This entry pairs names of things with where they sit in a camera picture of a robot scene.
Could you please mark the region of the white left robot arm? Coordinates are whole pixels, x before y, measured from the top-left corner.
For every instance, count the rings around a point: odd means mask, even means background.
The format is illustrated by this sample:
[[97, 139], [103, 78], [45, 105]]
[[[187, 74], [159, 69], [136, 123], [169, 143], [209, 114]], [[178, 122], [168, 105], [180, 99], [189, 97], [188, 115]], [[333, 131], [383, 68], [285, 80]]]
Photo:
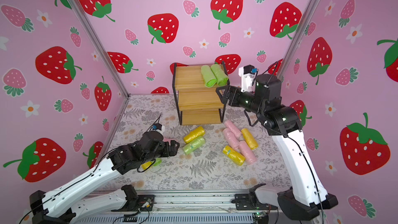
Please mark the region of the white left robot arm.
[[103, 212], [139, 211], [142, 201], [131, 185], [99, 197], [85, 197], [129, 171], [140, 172], [146, 162], [177, 155], [179, 146], [175, 140], [165, 142], [158, 131], [145, 132], [140, 140], [113, 149], [94, 168], [69, 183], [31, 194], [32, 223], [74, 224]]

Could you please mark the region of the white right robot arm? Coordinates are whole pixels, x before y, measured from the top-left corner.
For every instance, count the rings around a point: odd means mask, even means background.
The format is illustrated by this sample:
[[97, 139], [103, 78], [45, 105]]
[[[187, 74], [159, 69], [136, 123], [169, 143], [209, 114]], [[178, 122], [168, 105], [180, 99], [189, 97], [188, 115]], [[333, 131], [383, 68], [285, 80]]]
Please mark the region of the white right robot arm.
[[258, 122], [277, 145], [292, 184], [289, 189], [263, 185], [256, 188], [254, 194], [260, 203], [277, 207], [290, 220], [322, 224], [324, 211], [337, 206], [338, 200], [327, 192], [315, 171], [298, 114], [282, 105], [282, 82], [276, 76], [259, 75], [253, 84], [254, 93], [233, 86], [218, 87], [216, 93], [223, 104], [256, 114]]

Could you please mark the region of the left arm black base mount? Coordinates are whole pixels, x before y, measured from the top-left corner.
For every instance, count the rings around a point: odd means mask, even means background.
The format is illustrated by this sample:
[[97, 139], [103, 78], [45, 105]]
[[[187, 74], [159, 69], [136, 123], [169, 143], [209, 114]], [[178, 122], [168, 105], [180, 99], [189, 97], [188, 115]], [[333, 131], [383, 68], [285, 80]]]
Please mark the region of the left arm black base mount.
[[155, 195], [139, 195], [132, 185], [124, 185], [121, 190], [126, 195], [126, 203], [118, 211], [129, 212], [126, 217], [137, 216], [142, 211], [152, 211]]

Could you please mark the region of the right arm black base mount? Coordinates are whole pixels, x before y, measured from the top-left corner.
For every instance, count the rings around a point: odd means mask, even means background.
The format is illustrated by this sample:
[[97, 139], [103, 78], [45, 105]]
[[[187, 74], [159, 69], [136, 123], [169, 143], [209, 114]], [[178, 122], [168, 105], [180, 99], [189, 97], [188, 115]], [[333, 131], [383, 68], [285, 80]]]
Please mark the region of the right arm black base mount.
[[271, 211], [277, 210], [276, 206], [261, 203], [255, 194], [255, 190], [265, 184], [257, 184], [249, 189], [248, 194], [235, 194], [231, 203], [235, 204], [238, 211], [256, 210], [256, 211]]

